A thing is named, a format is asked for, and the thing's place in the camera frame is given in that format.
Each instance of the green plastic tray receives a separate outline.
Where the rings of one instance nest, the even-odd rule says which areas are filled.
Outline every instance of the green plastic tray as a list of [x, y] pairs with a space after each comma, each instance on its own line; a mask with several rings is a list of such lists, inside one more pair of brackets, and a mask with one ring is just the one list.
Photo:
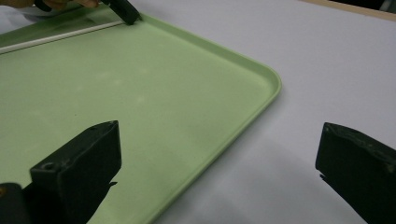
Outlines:
[[[0, 38], [69, 31], [64, 18], [88, 24], [94, 13], [112, 17], [79, 9]], [[143, 17], [0, 55], [1, 182], [25, 187], [30, 167], [116, 119], [123, 165], [90, 223], [148, 223], [278, 95], [271, 68]]]

